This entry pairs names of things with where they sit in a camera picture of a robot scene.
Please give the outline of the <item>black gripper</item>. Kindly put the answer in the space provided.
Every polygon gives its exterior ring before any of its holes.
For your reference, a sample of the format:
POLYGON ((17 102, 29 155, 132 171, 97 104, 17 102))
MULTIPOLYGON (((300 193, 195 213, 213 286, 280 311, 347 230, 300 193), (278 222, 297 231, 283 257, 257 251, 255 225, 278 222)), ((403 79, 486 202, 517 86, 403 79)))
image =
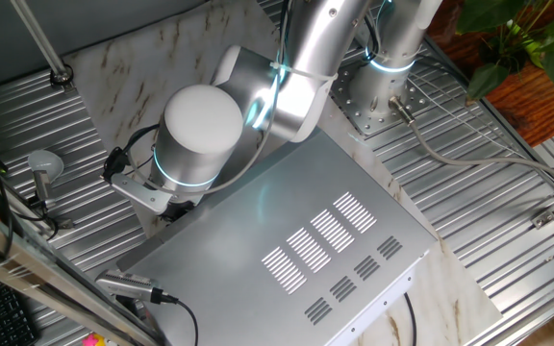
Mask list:
POLYGON ((169 203, 166 210, 159 215, 162 221, 173 223, 195 208, 191 201, 183 203, 169 203))

